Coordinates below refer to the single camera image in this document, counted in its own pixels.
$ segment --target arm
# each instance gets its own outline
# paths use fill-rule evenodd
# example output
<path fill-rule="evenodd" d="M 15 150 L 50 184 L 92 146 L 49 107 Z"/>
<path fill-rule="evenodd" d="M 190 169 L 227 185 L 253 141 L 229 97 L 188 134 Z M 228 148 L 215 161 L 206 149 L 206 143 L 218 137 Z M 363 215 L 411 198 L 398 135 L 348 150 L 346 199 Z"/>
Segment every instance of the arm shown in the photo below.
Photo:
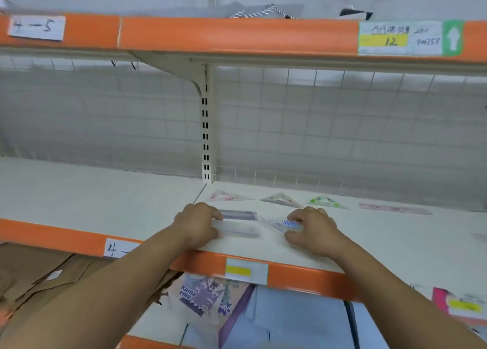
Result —
<path fill-rule="evenodd" d="M 115 348 L 171 263 L 184 250 L 216 238 L 212 217 L 222 219 L 204 203 L 186 205 L 172 225 L 53 299 L 0 340 L 0 347 Z"/>
<path fill-rule="evenodd" d="M 331 258 L 344 270 L 391 349 L 487 347 L 466 325 L 435 307 L 342 234 L 325 210 L 306 207 L 288 219 L 301 222 L 304 230 L 288 231 L 287 241 Z"/>

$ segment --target store shelving unit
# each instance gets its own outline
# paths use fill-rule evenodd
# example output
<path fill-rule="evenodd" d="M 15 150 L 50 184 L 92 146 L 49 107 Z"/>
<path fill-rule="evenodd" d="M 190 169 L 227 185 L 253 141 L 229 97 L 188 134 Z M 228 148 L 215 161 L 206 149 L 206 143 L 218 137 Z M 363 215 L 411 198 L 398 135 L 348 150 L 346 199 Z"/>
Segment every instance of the store shelving unit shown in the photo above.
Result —
<path fill-rule="evenodd" d="M 66 28 L 61 42 L 12 38 L 7 35 L 9 16 L 0 15 L 0 53 L 52 60 L 145 63 L 190 81 L 196 87 L 192 103 L 203 106 L 203 118 L 199 122 L 203 122 L 203 140 L 198 139 L 197 143 L 198 148 L 201 145 L 204 148 L 202 180 L 2 158 L 0 241 L 101 256 L 107 237 L 143 242 L 170 224 L 185 204 L 206 201 L 216 189 L 253 199 L 278 192 L 271 189 L 279 186 L 277 175 L 273 185 L 256 186 L 257 170 L 249 185 L 215 182 L 231 178 L 218 170 L 226 165 L 219 162 L 220 154 L 217 154 L 216 66 L 487 75 L 484 47 L 487 21 L 465 23 L 463 52 L 455 57 L 372 57 L 357 53 L 359 26 L 355 21 L 64 15 Z M 3 154 L 26 157 L 7 149 L 3 149 Z M 296 190 L 286 190 L 286 193 L 302 204 L 324 192 L 319 181 L 316 185 L 299 187 L 298 177 Z M 360 210 L 358 202 L 367 200 L 356 195 L 339 197 L 339 200 L 351 208 L 330 211 L 341 229 L 406 282 L 476 294 L 483 294 L 487 289 L 485 275 L 476 272 L 482 270 L 487 254 L 471 235 L 485 233 L 485 213 L 430 206 L 433 216 L 404 215 Z M 395 206 L 401 202 L 381 204 Z M 257 209 L 259 213 L 288 210 L 256 200 L 217 205 Z M 410 250 L 415 250 L 415 254 L 411 255 Z M 171 267 L 198 274 L 225 275 L 229 256 L 268 264 L 270 287 L 360 300 L 355 287 L 338 266 L 289 250 L 282 238 L 270 230 L 263 230 L 259 241 L 230 237 L 210 243 L 203 251 L 182 255 Z M 169 349 L 178 345 L 128 336 L 122 342 L 122 349 Z"/>

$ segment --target white arrow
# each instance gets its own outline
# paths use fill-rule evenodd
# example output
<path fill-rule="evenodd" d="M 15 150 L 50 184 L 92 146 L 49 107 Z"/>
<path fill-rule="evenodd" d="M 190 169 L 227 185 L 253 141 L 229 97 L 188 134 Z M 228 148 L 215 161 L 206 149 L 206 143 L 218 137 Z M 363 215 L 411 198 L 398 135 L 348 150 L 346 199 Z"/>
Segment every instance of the white arrow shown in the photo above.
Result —
<path fill-rule="evenodd" d="M 460 32 L 456 27 L 452 27 L 448 32 L 447 38 L 450 39 L 450 50 L 456 50 L 458 46 L 458 40 L 460 39 Z"/>

